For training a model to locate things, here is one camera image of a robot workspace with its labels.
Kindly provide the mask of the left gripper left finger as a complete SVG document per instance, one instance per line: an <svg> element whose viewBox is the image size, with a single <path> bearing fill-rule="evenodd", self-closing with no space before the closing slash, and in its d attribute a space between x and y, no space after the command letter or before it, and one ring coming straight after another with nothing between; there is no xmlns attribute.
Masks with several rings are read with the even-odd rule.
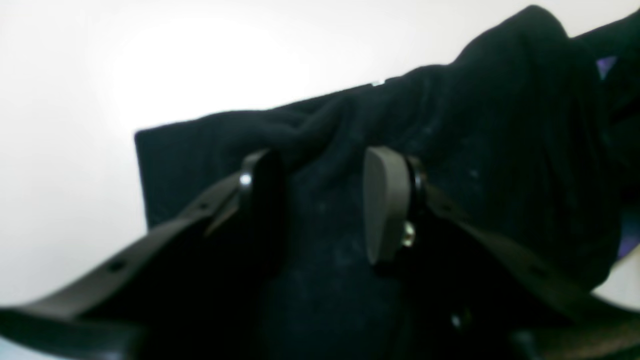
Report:
<svg viewBox="0 0 640 360"><path fill-rule="evenodd" d="M39 300L1 335L71 360L250 360L259 299L282 260L286 171L265 149L176 217Z"/></svg>

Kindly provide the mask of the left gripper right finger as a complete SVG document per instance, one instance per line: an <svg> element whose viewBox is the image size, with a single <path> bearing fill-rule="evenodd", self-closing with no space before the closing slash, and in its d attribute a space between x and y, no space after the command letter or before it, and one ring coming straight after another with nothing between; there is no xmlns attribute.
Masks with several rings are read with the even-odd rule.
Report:
<svg viewBox="0 0 640 360"><path fill-rule="evenodd" d="M393 360L637 360L639 312L590 294L515 240L471 224L422 162L371 146L368 259L409 304Z"/></svg>

